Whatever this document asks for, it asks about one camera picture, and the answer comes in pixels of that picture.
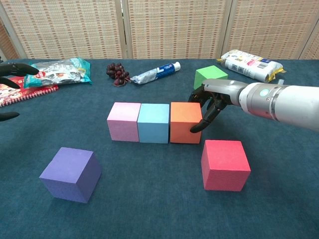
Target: robotic arm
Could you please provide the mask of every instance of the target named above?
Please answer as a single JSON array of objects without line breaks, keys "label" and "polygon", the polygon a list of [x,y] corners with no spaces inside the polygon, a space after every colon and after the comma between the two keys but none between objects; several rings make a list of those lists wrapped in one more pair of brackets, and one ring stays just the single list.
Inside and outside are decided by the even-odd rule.
[{"label": "robotic arm", "polygon": [[319,131],[319,87],[208,79],[191,93],[188,101],[203,107],[207,100],[207,112],[190,129],[193,133],[205,129],[227,105],[240,106],[251,115]]},{"label": "robotic arm", "polygon": [[[36,75],[39,71],[35,69],[34,67],[31,67],[26,64],[22,63],[13,63],[13,64],[0,64],[0,84],[7,85],[14,89],[19,89],[20,86],[17,85],[15,82],[9,80],[8,78],[5,78],[3,76],[26,76],[29,75]],[[19,113],[17,112],[9,112],[0,114],[0,121],[5,121],[8,119],[12,119],[19,116]]]}]

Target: bunch of red grapes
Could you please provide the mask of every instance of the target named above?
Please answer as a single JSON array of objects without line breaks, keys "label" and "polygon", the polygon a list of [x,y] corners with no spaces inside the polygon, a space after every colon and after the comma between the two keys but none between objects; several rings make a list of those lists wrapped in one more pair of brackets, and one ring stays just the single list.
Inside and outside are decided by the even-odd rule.
[{"label": "bunch of red grapes", "polygon": [[129,72],[124,70],[124,67],[121,63],[115,65],[112,63],[107,66],[106,74],[109,75],[112,79],[114,79],[114,86],[123,86],[127,82],[130,82],[130,74]]}]

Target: toothpaste cap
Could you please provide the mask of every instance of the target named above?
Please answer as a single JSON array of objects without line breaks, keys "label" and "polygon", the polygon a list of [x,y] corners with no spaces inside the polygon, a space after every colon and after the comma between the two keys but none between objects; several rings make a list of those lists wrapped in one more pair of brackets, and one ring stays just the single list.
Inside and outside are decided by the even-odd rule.
[{"label": "toothpaste cap", "polygon": [[178,61],[176,61],[175,63],[173,63],[175,71],[179,71],[180,70],[180,63]]}]

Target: pink cube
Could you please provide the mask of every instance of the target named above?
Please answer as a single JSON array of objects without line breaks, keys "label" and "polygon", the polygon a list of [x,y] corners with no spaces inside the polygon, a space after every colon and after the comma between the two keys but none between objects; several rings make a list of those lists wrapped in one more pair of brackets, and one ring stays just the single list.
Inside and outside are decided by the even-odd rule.
[{"label": "pink cube", "polygon": [[239,192],[250,174],[240,141],[206,140],[201,169],[205,190]]},{"label": "pink cube", "polygon": [[140,107],[140,103],[114,103],[107,118],[112,140],[139,142]]}]

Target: red spiral notebook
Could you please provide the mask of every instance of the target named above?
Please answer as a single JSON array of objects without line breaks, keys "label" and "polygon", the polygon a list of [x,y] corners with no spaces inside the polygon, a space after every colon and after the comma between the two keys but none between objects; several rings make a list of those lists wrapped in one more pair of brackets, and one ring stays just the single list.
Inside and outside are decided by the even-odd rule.
[{"label": "red spiral notebook", "polygon": [[17,83],[20,86],[20,89],[13,89],[6,85],[0,84],[0,107],[25,101],[37,96],[46,95],[59,89],[57,85],[25,89],[23,87],[24,77],[12,77],[10,80]]}]

